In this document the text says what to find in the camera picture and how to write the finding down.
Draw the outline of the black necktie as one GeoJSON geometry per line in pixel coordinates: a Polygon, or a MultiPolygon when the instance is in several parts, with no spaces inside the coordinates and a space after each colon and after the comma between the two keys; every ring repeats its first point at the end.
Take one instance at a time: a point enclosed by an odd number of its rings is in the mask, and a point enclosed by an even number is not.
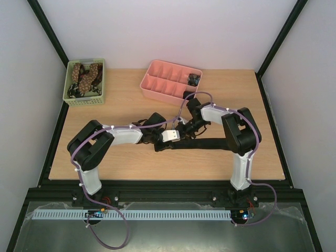
{"type": "Polygon", "coordinates": [[[173,143],[172,150],[225,150],[230,151],[225,138],[204,138],[204,139],[189,139],[180,140],[173,143]]]}

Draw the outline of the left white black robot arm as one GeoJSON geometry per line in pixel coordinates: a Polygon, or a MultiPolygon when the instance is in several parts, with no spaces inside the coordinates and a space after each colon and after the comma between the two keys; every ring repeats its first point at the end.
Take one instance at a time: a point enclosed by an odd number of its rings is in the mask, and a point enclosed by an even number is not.
{"type": "Polygon", "coordinates": [[[70,161],[79,175],[80,186],[94,195],[102,188],[98,166],[110,147],[121,144],[171,143],[180,139],[176,129],[167,130],[166,120],[158,113],[124,126],[104,125],[91,120],[69,142],[70,161]]]}

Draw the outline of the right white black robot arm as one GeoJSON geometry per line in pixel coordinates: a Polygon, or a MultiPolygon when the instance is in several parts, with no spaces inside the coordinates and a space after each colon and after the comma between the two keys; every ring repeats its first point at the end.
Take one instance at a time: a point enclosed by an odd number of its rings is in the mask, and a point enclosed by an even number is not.
{"type": "Polygon", "coordinates": [[[230,183],[234,190],[229,192],[229,200],[239,206],[247,200],[245,189],[250,186],[250,170],[253,157],[261,142],[261,133],[248,108],[233,110],[222,108],[214,103],[201,104],[194,98],[188,101],[187,108],[192,118],[183,122],[178,119],[175,129],[180,140],[176,149],[225,150],[234,154],[233,173],[230,183]],[[224,138],[197,139],[199,130],[212,123],[223,127],[224,138]]]}

